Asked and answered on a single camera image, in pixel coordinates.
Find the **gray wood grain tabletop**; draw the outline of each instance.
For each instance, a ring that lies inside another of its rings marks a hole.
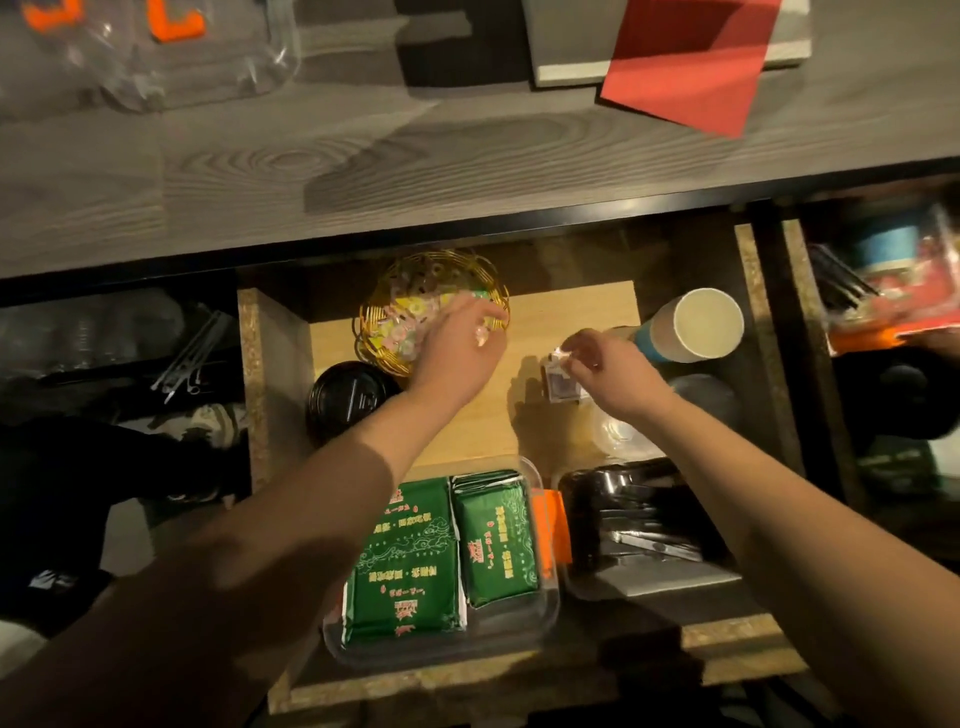
[[[960,155],[954,0],[815,0],[736,140],[531,90],[519,0],[299,19],[270,95],[0,125],[0,278]]]

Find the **hand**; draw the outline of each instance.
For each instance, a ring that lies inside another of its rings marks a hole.
[[[678,399],[633,342],[585,328],[561,349],[570,352],[564,369],[617,420],[644,425]]]
[[[477,343],[486,318],[504,321],[507,312],[468,291],[457,294],[427,332],[407,391],[450,405],[453,414],[476,397],[507,348],[502,328],[491,331],[483,346]]]

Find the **forearm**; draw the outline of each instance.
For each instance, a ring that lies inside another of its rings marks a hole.
[[[335,603],[397,483],[452,414],[408,394],[389,400],[125,580],[0,684],[0,725],[165,726],[184,715],[240,725]]]
[[[319,540],[345,549],[348,569],[397,484],[454,413],[422,396],[398,395],[213,523],[197,541],[230,537],[246,545],[224,565],[232,582]]]
[[[960,580],[679,398],[635,426],[838,694],[876,724],[956,724]]]

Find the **orange object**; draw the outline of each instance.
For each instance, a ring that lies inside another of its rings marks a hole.
[[[165,0],[147,0],[147,20],[151,35],[161,43],[206,35],[206,21],[200,11],[188,12],[183,20],[171,20]]]
[[[831,331],[830,345],[838,354],[851,352],[875,352],[881,349],[893,349],[907,343],[905,336],[939,328],[960,327],[960,310],[954,310],[942,316],[930,316],[919,321],[911,321],[899,326],[873,328],[866,331]]]
[[[560,491],[544,490],[542,495],[534,496],[532,501],[537,523],[537,548],[540,552],[541,570],[545,577],[550,577],[553,576],[554,559],[559,564],[573,563],[564,499]]]
[[[76,25],[84,19],[84,0],[61,0],[59,7],[39,8],[26,3],[20,11],[27,25],[38,33],[49,33],[64,25]]]
[[[743,134],[780,0],[629,0],[600,96]]]

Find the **woven basket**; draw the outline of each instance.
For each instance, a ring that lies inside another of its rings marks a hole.
[[[442,263],[447,268],[470,274],[480,282],[483,290],[490,294],[494,303],[507,312],[507,321],[494,321],[495,328],[506,328],[510,321],[510,295],[507,287],[496,277],[493,264],[480,255],[459,253],[457,251],[430,251],[408,255],[395,261],[377,282],[370,299],[360,307],[359,330],[357,331],[357,353],[384,372],[394,376],[409,376],[413,363],[401,359],[395,352],[377,347],[371,340],[376,335],[380,322],[387,318],[384,306],[391,302],[391,280],[402,270],[416,269],[421,265],[424,270],[434,263]]]

